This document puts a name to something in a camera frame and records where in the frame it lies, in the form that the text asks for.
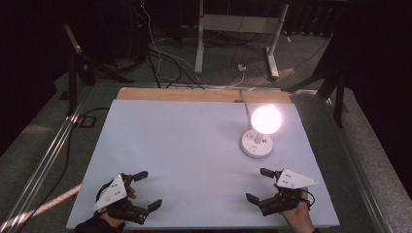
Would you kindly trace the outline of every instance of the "table leg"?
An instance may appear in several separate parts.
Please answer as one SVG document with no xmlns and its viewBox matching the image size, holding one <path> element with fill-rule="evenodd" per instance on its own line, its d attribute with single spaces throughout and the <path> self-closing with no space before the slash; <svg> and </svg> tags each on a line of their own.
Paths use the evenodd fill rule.
<svg viewBox="0 0 412 233">
<path fill-rule="evenodd" d="M 282 12 L 279 15 L 278 22 L 275 26 L 275 33 L 270 47 L 266 47 L 266 57 L 270 68 L 270 77 L 274 80 L 279 78 L 278 68 L 276 66 L 275 57 L 273 55 L 276 44 L 278 43 L 279 35 L 281 34 L 282 26 L 285 21 L 285 15 L 288 11 L 288 4 L 282 6 Z"/>
</svg>

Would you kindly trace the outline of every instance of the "human hand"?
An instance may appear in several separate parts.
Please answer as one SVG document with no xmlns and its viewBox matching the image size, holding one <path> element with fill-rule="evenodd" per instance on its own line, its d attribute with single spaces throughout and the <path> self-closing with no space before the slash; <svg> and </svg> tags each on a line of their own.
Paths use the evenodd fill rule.
<svg viewBox="0 0 412 233">
<path fill-rule="evenodd" d="M 129 187 L 127 189 L 127 197 L 131 199 L 136 199 L 136 190 L 133 187 Z M 123 219 L 117 219 L 114 217 L 109 216 L 109 213 L 107 213 L 106 208 L 103 209 L 103 213 L 100 215 L 100 218 L 104 219 L 109 223 L 112 227 L 119 228 L 124 223 Z"/>
<path fill-rule="evenodd" d="M 308 188 L 302 187 L 301 189 L 302 191 L 300 193 L 300 198 L 307 200 Z M 312 233 L 315 230 L 309 216 L 309 207 L 307 202 L 300 201 L 296 208 L 281 212 L 281 215 L 285 218 L 294 233 Z"/>
</svg>

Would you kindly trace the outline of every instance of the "lamp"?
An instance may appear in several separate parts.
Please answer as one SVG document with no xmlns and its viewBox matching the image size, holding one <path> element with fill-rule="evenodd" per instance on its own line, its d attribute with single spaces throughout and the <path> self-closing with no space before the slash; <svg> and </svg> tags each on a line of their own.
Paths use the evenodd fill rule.
<svg viewBox="0 0 412 233">
<path fill-rule="evenodd" d="M 276 132 L 282 116 L 273 104 L 259 107 L 252 115 L 253 129 L 246 131 L 241 139 L 243 152 L 252 158 L 264 158 L 273 149 L 269 134 Z"/>
</svg>

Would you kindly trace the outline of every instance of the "white lamp base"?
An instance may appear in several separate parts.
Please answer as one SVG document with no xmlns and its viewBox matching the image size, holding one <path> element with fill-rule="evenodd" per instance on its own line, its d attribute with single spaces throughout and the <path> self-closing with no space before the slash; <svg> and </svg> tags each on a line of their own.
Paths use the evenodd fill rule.
<svg viewBox="0 0 412 233">
<path fill-rule="evenodd" d="M 273 149 L 273 141 L 268 135 L 263 135 L 261 142 L 257 144 L 255 138 L 258 133 L 256 130 L 248 130 L 243 134 L 240 146 L 242 147 L 243 152 L 252 158 L 264 158 L 266 157 Z"/>
</svg>

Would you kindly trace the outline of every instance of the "white table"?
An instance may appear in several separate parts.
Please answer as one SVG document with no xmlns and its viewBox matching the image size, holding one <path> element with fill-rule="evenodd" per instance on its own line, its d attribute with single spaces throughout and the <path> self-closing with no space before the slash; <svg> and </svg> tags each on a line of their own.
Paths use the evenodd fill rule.
<svg viewBox="0 0 412 233">
<path fill-rule="evenodd" d="M 252 111 L 261 104 L 249 104 Z M 148 171 L 132 183 L 147 207 L 162 206 L 144 225 L 125 229 L 204 229 L 286 227 L 280 215 L 263 216 L 245 193 L 266 199 L 277 189 L 262 176 L 262 167 L 289 169 L 320 181 L 310 186 L 316 203 L 311 218 L 317 227 L 338 225 L 325 182 L 294 104 L 276 104 L 284 122 L 272 135 L 274 150 L 262 159 L 240 148 L 247 130 L 243 103 L 114 100 L 88 165 L 67 228 L 92 216 L 99 188 L 120 173 Z"/>
</svg>

